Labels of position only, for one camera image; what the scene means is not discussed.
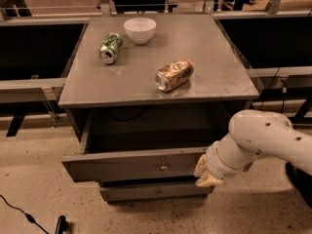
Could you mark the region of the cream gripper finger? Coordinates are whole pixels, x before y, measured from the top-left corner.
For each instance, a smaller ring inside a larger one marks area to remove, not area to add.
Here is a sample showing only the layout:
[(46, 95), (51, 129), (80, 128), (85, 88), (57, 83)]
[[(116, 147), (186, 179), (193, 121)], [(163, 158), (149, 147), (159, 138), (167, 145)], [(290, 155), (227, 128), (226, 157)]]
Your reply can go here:
[(197, 177), (195, 182), (197, 187), (210, 187), (223, 184), (221, 179), (209, 173), (205, 154), (200, 157), (194, 170), (194, 176)]

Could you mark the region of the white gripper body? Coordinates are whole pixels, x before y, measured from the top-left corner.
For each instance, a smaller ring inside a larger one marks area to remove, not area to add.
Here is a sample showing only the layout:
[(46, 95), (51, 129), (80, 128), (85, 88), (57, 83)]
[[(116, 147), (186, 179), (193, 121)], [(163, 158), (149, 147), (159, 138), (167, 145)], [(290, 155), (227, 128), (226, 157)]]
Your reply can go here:
[(225, 136), (207, 148), (205, 158), (208, 172), (218, 179), (226, 179), (241, 173), (257, 155), (239, 146), (231, 136)]

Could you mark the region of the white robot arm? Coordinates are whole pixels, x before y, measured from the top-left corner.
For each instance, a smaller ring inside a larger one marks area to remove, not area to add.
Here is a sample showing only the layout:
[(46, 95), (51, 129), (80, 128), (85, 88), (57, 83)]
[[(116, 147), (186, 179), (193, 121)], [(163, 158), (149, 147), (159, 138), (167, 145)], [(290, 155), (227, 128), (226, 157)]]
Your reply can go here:
[(276, 112), (248, 109), (233, 115), (228, 134), (200, 157), (196, 185), (220, 185), (268, 156), (286, 162), (289, 180), (312, 207), (312, 136), (295, 130), (288, 117)]

